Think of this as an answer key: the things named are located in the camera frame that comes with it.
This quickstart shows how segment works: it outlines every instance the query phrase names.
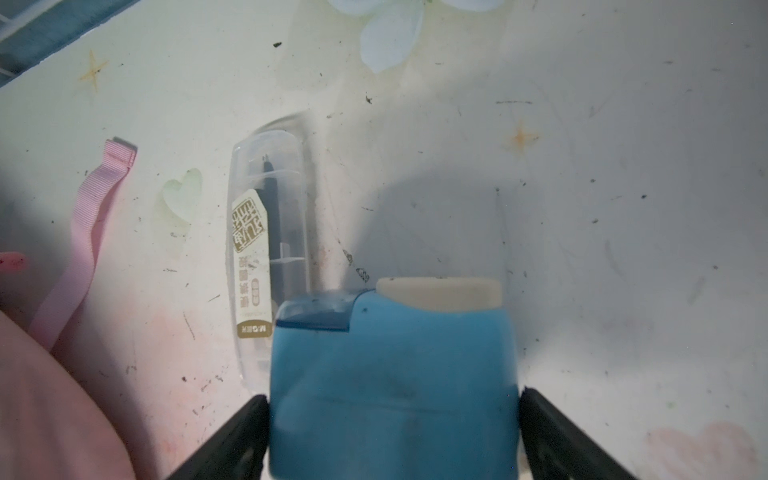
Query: white table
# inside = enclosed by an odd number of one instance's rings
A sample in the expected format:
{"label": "white table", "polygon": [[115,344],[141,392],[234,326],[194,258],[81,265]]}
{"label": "white table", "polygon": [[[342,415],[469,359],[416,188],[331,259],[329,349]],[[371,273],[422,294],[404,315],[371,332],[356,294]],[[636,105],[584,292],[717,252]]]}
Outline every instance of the white table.
{"label": "white table", "polygon": [[[283,124],[315,166],[315,288],[363,286],[358,268],[368,285],[499,278],[521,386],[630,470],[676,478],[659,458],[711,457],[706,439],[672,435],[654,456],[649,432],[728,422],[765,474],[763,3],[426,9],[408,61],[374,75],[359,59],[365,19],[322,0],[142,0],[0,89],[0,249],[31,259],[0,280],[3,309],[25,323],[64,269],[74,196],[104,140],[136,144],[55,355],[140,478],[164,477],[250,397],[224,272],[230,154],[296,114]],[[90,51],[108,60],[98,91],[78,80]],[[179,240],[158,198],[193,167],[203,193]]]}

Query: transparent plastic case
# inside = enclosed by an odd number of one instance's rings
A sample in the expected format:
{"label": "transparent plastic case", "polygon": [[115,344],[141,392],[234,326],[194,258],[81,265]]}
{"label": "transparent plastic case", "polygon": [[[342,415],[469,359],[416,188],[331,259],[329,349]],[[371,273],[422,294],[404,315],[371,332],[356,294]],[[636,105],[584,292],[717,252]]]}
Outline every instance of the transparent plastic case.
{"label": "transparent plastic case", "polygon": [[235,343],[243,383],[252,391],[264,388],[269,378],[272,336],[237,335],[238,287],[233,265],[232,203],[254,189],[266,210],[269,235],[272,314],[285,301],[309,290],[306,253],[306,178],[301,143],[292,134],[264,131],[235,145],[227,196],[227,281]]}

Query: pink fabric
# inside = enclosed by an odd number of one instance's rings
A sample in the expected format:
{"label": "pink fabric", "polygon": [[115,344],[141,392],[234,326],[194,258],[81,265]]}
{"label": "pink fabric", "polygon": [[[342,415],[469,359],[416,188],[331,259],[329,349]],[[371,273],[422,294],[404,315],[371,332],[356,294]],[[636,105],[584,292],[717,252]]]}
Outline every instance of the pink fabric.
{"label": "pink fabric", "polygon": [[43,300],[29,325],[29,335],[50,351],[91,288],[96,256],[91,237],[102,202],[134,164],[136,150],[108,140],[104,157],[78,190],[71,221],[69,266]]}
{"label": "pink fabric", "polygon": [[0,478],[134,480],[104,414],[56,360],[0,312]]}

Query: pink heart print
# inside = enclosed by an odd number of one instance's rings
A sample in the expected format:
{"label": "pink heart print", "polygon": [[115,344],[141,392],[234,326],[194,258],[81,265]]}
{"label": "pink heart print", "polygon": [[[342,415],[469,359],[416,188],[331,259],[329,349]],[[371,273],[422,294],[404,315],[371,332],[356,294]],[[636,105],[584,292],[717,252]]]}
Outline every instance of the pink heart print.
{"label": "pink heart print", "polygon": [[650,469],[659,480],[755,480],[757,449],[733,423],[715,422],[693,437],[656,429],[646,437]]}

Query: heart pattern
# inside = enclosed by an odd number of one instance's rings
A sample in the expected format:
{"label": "heart pattern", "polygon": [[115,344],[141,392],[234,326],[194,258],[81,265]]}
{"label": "heart pattern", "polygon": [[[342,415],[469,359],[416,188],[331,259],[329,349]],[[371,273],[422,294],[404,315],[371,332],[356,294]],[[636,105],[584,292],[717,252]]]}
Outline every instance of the heart pattern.
{"label": "heart pattern", "polygon": [[715,422],[693,437],[675,429],[648,433],[650,468],[659,480],[754,480],[757,449],[733,423]]}
{"label": "heart pattern", "polygon": [[197,168],[188,170],[181,179],[163,185],[163,201],[168,210],[187,223],[192,223],[203,190],[203,175]]}

